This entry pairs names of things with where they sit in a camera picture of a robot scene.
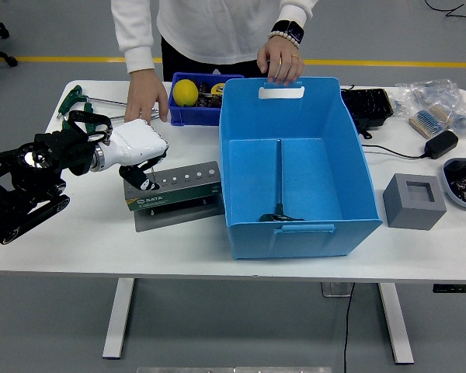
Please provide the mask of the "person's left hand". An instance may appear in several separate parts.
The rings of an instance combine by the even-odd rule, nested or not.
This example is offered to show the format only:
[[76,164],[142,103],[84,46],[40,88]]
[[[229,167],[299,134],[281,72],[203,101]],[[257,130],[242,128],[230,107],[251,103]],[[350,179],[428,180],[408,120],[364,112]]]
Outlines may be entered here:
[[281,36],[271,37],[257,54],[257,66],[269,82],[289,85],[304,71],[304,60],[297,47]]

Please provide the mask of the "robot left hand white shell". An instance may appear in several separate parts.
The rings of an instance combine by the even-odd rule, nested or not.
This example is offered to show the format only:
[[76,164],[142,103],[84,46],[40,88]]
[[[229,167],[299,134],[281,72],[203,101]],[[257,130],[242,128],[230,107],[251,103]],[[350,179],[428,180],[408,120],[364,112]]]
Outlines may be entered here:
[[108,145],[96,146],[90,170],[100,172],[118,164],[120,176],[138,190],[159,188],[144,172],[159,163],[169,144],[148,124],[136,119],[113,129]]

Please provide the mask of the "person's right hand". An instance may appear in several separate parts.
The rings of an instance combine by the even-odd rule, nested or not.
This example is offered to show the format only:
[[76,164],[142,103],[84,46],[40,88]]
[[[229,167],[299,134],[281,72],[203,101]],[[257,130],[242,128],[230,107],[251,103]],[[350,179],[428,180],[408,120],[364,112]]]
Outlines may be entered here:
[[156,103],[160,120],[166,122],[169,113],[168,94],[162,80],[153,68],[131,72],[124,121],[150,121]]

